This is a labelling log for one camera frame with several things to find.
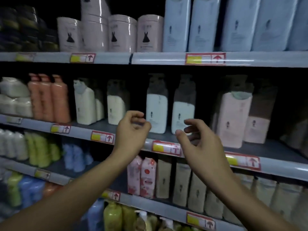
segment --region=hand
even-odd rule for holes
[[[126,157],[129,163],[138,155],[152,128],[143,116],[140,111],[127,111],[116,129],[113,153]]]
[[[233,176],[221,140],[202,120],[187,119],[184,123],[190,126],[184,132],[175,132],[183,154],[194,173],[214,190],[218,182]]]

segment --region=price tag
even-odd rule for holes
[[[96,54],[71,54],[70,63],[94,63]]]
[[[51,172],[43,169],[37,169],[34,173],[34,177],[43,179],[43,180],[49,180]]]
[[[187,212],[186,222],[189,225],[193,225],[202,229],[216,230],[215,221],[210,218],[200,214]]]
[[[254,155],[245,155],[226,151],[226,158],[231,166],[261,171],[260,158]]]
[[[186,53],[186,65],[225,66],[226,53]]]
[[[102,193],[102,197],[103,198],[105,198],[105,199],[112,199],[112,200],[115,200],[117,202],[120,201],[120,196],[121,196],[121,193],[117,192],[117,191],[105,190]]]
[[[61,133],[61,134],[68,134],[70,133],[71,126],[61,126],[57,124],[53,124],[50,128],[51,133]]]
[[[6,122],[20,125],[22,122],[22,118],[6,116]]]
[[[165,153],[168,155],[181,155],[181,145],[179,143],[154,140],[152,144],[152,151]]]
[[[92,131],[91,140],[97,141],[101,143],[110,143],[113,144],[115,139],[115,135],[107,132],[101,131]]]
[[[17,53],[15,61],[17,62],[33,62],[36,53]]]

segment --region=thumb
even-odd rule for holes
[[[189,149],[191,148],[192,144],[190,143],[190,140],[188,139],[187,135],[184,131],[176,130],[175,136],[179,143],[181,144],[181,148],[183,150],[184,155],[189,152]]]
[[[141,128],[141,130],[142,130],[146,135],[148,135],[148,133],[150,132],[151,128],[152,128],[151,123],[150,123],[150,122],[145,122],[145,123],[143,124],[143,127]]]

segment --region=left hand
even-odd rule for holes
[[[138,155],[152,128],[151,123],[143,117],[144,113],[140,111],[126,112],[116,129],[113,154],[125,157],[129,162]]]

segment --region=right hand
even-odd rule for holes
[[[187,119],[184,123],[190,126],[184,132],[175,132],[183,154],[193,172],[215,190],[218,182],[233,176],[221,140],[200,119]]]

